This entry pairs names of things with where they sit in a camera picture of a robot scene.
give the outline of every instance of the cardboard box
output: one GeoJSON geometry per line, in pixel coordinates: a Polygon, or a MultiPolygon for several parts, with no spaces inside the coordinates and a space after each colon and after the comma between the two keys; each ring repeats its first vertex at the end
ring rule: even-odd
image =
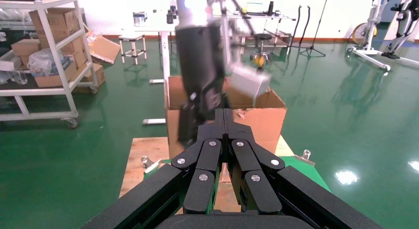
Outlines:
{"type": "Polygon", "coordinates": [[[79,69],[87,62],[87,54],[86,51],[76,51],[76,52],[62,52],[63,55],[71,55],[76,63],[76,68],[79,69]]]}
{"type": "MultiPolygon", "coordinates": [[[[55,43],[58,43],[65,39],[68,36],[54,36],[55,43]]],[[[46,39],[45,35],[38,34],[38,38],[40,41],[41,48],[49,48],[48,40],[46,39]]],[[[61,48],[62,52],[77,52],[80,50],[84,50],[84,43],[82,37],[77,37],[75,40],[71,41],[67,45],[61,48]]]]}
{"type": "Polygon", "coordinates": [[[26,67],[29,62],[29,56],[20,56],[20,59],[22,60],[22,64],[26,67]]]}
{"type": "Polygon", "coordinates": [[[90,55],[106,63],[114,64],[121,47],[99,33],[89,31],[87,33],[90,55]]]}
{"type": "MultiPolygon", "coordinates": [[[[97,78],[97,87],[101,86],[105,82],[105,73],[103,72],[103,66],[93,63],[93,70],[96,74],[97,78]]],[[[91,76],[91,73],[88,71],[86,75],[82,78],[81,82],[92,82],[93,77],[91,76]]],[[[74,88],[73,92],[77,93],[90,93],[89,87],[76,87],[74,88]]]]}
{"type": "MultiPolygon", "coordinates": [[[[234,122],[250,126],[257,144],[275,153],[287,111],[284,102],[270,90],[257,98],[253,108],[252,99],[230,87],[227,82],[223,89],[228,94],[234,122]]],[[[169,156],[173,158],[184,150],[177,141],[180,108],[187,101],[181,77],[169,77],[168,92],[165,103],[166,124],[169,156]]]]}
{"type": "Polygon", "coordinates": [[[11,45],[14,55],[16,56],[29,56],[40,48],[39,40],[25,39],[11,45]]]}
{"type": "MultiPolygon", "coordinates": [[[[47,12],[48,13],[46,14],[46,18],[52,30],[80,29],[79,20],[77,19],[77,14],[74,8],[54,7],[47,9],[47,12]]],[[[43,30],[38,11],[31,11],[29,12],[29,15],[32,19],[32,23],[34,24],[35,29],[43,30]]]]}
{"type": "MultiPolygon", "coordinates": [[[[77,74],[76,64],[72,62],[64,72],[67,80],[71,81],[72,78],[77,74]]],[[[59,75],[35,77],[35,81],[37,82],[38,87],[60,87],[63,85],[59,75]]]]}

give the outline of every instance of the white wall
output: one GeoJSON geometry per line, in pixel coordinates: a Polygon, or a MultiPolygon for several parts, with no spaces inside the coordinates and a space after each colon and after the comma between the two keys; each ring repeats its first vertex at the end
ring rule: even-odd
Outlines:
{"type": "MultiPolygon", "coordinates": [[[[84,8],[89,27],[106,35],[121,34],[121,27],[132,25],[132,12],[153,9],[162,11],[159,18],[165,22],[165,14],[171,0],[79,0],[84,8]]],[[[268,8],[271,0],[238,0],[242,6],[246,2],[261,1],[268,8]]],[[[301,21],[297,30],[300,37],[307,19],[307,5],[311,6],[311,19],[306,37],[314,37],[317,24],[323,9],[324,0],[272,0],[274,10],[281,10],[283,14],[297,18],[298,6],[302,5],[301,21]]],[[[344,38],[355,26],[366,22],[371,8],[371,0],[329,0],[319,30],[320,38],[344,38]]],[[[263,23],[254,22],[256,30],[263,29],[263,23]]],[[[281,30],[292,33],[295,22],[283,21],[281,30]]]]}

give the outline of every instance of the wooden stool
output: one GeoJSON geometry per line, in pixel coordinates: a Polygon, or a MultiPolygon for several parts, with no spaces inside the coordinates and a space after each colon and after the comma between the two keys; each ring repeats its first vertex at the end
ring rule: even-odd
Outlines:
{"type": "Polygon", "coordinates": [[[138,34],[123,34],[119,36],[119,44],[121,47],[121,57],[122,57],[122,63],[125,63],[124,57],[133,57],[135,59],[135,64],[138,65],[138,57],[140,55],[144,55],[144,59],[147,59],[147,53],[145,48],[145,35],[138,35],[138,34]],[[135,42],[143,39],[143,47],[144,49],[139,50],[135,46],[135,42]],[[130,51],[124,52],[124,48],[122,46],[122,41],[128,41],[131,42],[132,49],[130,51]]]}

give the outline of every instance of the metal bracket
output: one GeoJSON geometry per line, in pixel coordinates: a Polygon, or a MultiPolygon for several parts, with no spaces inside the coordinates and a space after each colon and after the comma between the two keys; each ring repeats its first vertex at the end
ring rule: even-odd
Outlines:
{"type": "Polygon", "coordinates": [[[305,162],[305,163],[307,163],[307,164],[309,164],[311,166],[314,166],[314,165],[316,165],[316,163],[314,163],[314,162],[312,162],[312,161],[309,160],[310,155],[311,155],[311,151],[309,151],[309,150],[306,149],[306,150],[303,151],[303,153],[302,153],[301,156],[295,155],[294,157],[296,159],[302,161],[302,162],[305,162]]]}

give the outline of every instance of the black bottle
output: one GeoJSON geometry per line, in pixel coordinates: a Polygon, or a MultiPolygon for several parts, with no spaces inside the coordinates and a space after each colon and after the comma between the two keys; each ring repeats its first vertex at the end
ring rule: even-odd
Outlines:
{"type": "Polygon", "coordinates": [[[168,10],[168,14],[166,15],[166,18],[167,18],[168,24],[173,24],[173,14],[170,10],[168,10]]]}

